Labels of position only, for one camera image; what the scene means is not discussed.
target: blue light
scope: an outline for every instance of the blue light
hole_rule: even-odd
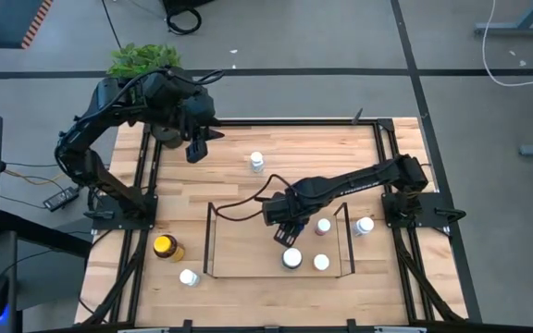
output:
[[[9,318],[9,305],[6,305],[6,309],[4,312],[0,315],[0,326],[7,323],[7,319]]]

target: black floor stripe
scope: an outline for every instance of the black floor stripe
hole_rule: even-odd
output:
[[[203,76],[212,69],[191,69],[193,76]],[[414,71],[419,77],[486,77],[484,69],[406,69],[406,68],[247,68],[225,69],[230,77],[261,76],[399,76],[408,77]],[[533,68],[492,69],[494,76],[533,76]],[[101,79],[103,70],[77,71],[0,71],[0,80],[5,79]]]
[[[446,204],[453,207],[452,193],[450,192],[450,186],[445,174],[445,169],[443,168],[443,162],[441,161],[440,147],[437,143],[437,138],[435,137],[435,130],[433,129],[431,116],[429,115],[427,99],[425,98],[425,93],[423,92],[423,84],[421,83],[421,78],[416,68],[415,56],[413,54],[413,49],[406,31],[403,12],[400,8],[398,0],[390,0],[390,3],[392,6],[392,12],[394,13],[394,18],[396,19],[396,27],[398,28],[400,41],[403,45],[406,66],[408,68],[411,83],[413,84],[416,105],[418,106],[419,113],[421,114],[423,133],[427,141],[431,163],[433,164],[433,168],[435,170],[438,188],[442,193],[444,193],[443,197],[446,200]],[[480,316],[480,310],[478,308],[477,295],[475,294],[472,277],[470,275],[470,267],[468,266],[466,259],[462,234],[457,223],[452,224],[450,229],[452,233],[454,260],[456,261],[458,277],[460,278],[460,284],[462,285],[462,292],[465,296],[465,305],[468,311],[468,317],[471,321],[480,323],[482,322],[482,319]]]

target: white cable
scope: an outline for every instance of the white cable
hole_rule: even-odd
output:
[[[489,65],[487,65],[487,33],[489,32],[489,25],[492,22],[492,17],[495,14],[495,5],[497,4],[497,0],[492,0],[492,10],[490,11],[489,21],[487,22],[487,27],[485,28],[485,33],[482,36],[482,63],[485,65],[485,69],[487,70],[487,73],[489,74],[489,77],[493,82],[499,84],[503,87],[523,87],[527,85],[533,84],[533,81],[531,82],[521,82],[521,83],[504,83],[499,80],[497,80],[492,73],[490,72]]]

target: wooden tabletop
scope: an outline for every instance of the wooden tabletop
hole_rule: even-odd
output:
[[[418,158],[429,179],[425,191],[434,191],[417,119],[393,121],[400,153]],[[123,126],[118,130],[110,171],[128,184],[133,181],[142,128]],[[381,187],[341,197],[316,216],[332,221],[334,211],[347,203],[351,225],[364,216],[374,219],[373,231],[353,237],[355,274],[336,278],[330,271],[319,276],[320,272],[312,269],[315,253],[334,253],[329,245],[335,241],[331,233],[316,236],[314,221],[297,240],[304,253],[303,273],[295,276],[279,270],[284,248],[272,240],[276,227],[267,227],[258,220],[237,224],[217,221],[213,272],[231,277],[203,274],[209,202],[220,206],[243,200],[256,193],[273,173],[294,182],[305,177],[334,177],[378,163],[370,127],[261,126],[220,131],[226,134],[225,138],[209,142],[209,155],[197,164],[186,162],[183,147],[162,152],[156,191],[157,220],[145,255],[137,327],[180,327],[184,319],[192,319],[196,327],[344,326],[348,318],[356,319],[357,325],[407,324],[396,252],[391,231],[384,223]],[[153,146],[150,144],[148,160]],[[390,147],[387,140],[385,147]],[[250,169],[250,154],[254,151],[265,158],[263,173]],[[264,196],[283,189],[284,185],[274,180]],[[223,213],[247,216],[259,208],[259,203],[250,202]],[[178,263],[153,253],[153,240],[166,233],[186,248],[184,259]],[[419,228],[417,234],[429,281],[457,314],[466,316],[449,240],[429,228]],[[115,230],[92,250],[81,292],[88,306],[99,304],[114,283],[122,240],[123,231]],[[408,247],[408,238],[404,240]],[[179,274],[185,268],[201,276],[196,288],[180,283]],[[412,277],[411,284],[417,316],[423,318],[418,287]],[[126,317],[129,296],[130,286],[123,293],[121,318]],[[76,321],[87,316],[89,313],[79,307]]]

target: white bottle cap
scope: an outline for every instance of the white bottle cap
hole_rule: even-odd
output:
[[[185,269],[180,273],[180,282],[184,283],[185,285],[191,285],[196,280],[196,274],[192,272],[190,269]]]
[[[374,228],[374,220],[370,217],[364,217],[357,221],[357,226],[362,232],[369,232]]]
[[[283,262],[288,267],[296,267],[302,263],[302,253],[296,248],[289,248],[283,253]]]
[[[326,270],[330,265],[330,260],[325,254],[319,254],[314,257],[314,267],[317,270]]]
[[[330,221],[328,221],[326,218],[322,218],[318,221],[318,229],[323,232],[327,232],[330,230]]]
[[[263,155],[260,154],[260,152],[254,152],[254,153],[250,154],[250,160],[253,163],[262,163]]]

